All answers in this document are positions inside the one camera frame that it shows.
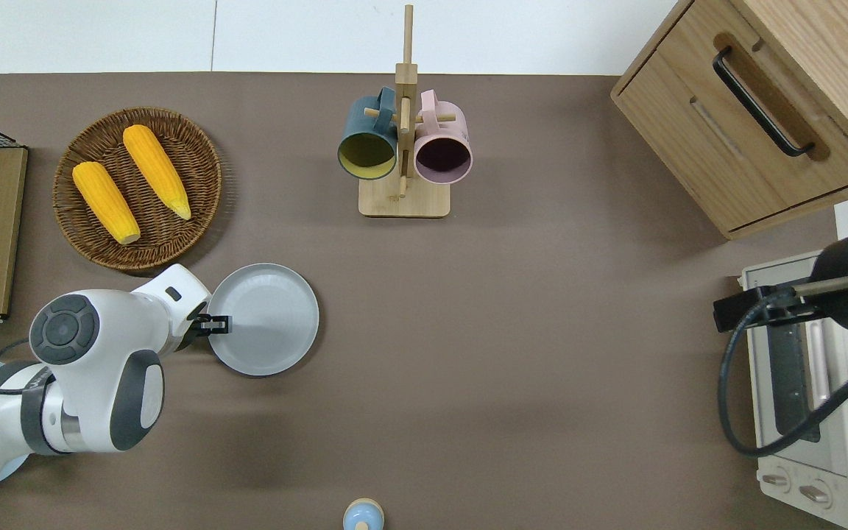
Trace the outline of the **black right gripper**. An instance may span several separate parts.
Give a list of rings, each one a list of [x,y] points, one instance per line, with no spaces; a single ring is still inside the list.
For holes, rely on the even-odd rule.
[[[836,241],[820,252],[810,274],[810,280],[830,280],[844,276],[848,276],[848,237]],[[812,297],[814,304],[812,305],[795,294],[792,286],[779,285],[754,286],[754,288],[715,301],[713,316],[718,332],[734,331],[745,313],[760,300],[774,293],[780,293],[781,298],[768,303],[760,314],[754,316],[748,323],[750,328],[817,321],[822,318],[822,312],[824,312],[828,318],[848,330],[848,289],[815,295]]]

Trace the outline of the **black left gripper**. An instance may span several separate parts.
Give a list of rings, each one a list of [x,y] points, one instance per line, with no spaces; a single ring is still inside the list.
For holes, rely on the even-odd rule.
[[[212,334],[229,334],[232,331],[232,316],[230,315],[198,315],[188,330],[186,330],[186,344],[192,345],[198,338],[205,338]]]

